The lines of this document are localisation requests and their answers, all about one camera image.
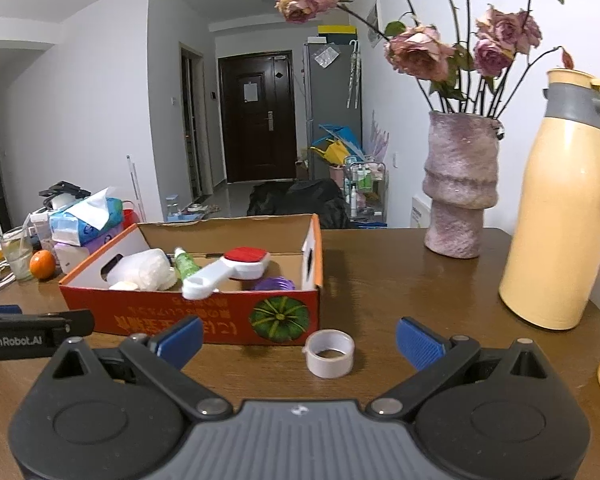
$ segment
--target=green tube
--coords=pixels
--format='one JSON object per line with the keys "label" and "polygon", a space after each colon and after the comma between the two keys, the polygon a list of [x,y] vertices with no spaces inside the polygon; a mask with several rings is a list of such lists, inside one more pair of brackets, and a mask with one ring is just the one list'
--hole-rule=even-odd
{"label": "green tube", "polygon": [[193,261],[193,256],[187,253],[182,247],[176,247],[173,256],[175,260],[174,264],[180,274],[181,280],[188,278],[201,269],[201,267]]}

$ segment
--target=purple object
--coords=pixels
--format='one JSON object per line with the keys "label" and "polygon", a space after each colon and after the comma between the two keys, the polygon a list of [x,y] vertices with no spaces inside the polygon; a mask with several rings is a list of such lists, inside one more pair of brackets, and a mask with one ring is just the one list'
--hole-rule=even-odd
{"label": "purple object", "polygon": [[296,285],[291,280],[279,276],[277,278],[265,278],[256,283],[253,290],[296,290]]}

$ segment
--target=vase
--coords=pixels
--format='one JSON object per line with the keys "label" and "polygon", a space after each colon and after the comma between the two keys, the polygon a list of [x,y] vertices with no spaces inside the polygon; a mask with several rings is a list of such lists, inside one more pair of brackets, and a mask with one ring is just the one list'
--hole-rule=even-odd
{"label": "vase", "polygon": [[422,189],[432,199],[425,245],[435,253],[480,255],[484,210],[498,202],[499,129],[480,115],[430,113]]}

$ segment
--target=glass jar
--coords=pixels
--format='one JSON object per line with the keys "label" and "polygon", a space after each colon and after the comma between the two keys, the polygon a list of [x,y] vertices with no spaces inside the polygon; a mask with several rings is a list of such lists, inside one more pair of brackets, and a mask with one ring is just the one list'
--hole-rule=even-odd
{"label": "glass jar", "polygon": [[3,234],[0,238],[0,247],[16,280],[26,282],[33,278],[33,274],[29,270],[33,246],[26,229],[20,226]]}

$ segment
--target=orange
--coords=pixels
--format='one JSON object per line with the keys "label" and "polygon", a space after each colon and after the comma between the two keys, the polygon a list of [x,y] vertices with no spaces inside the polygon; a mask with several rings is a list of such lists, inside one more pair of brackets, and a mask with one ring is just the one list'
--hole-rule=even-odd
{"label": "orange", "polygon": [[38,251],[31,257],[29,270],[39,280],[47,280],[56,273],[56,259],[50,251]]}

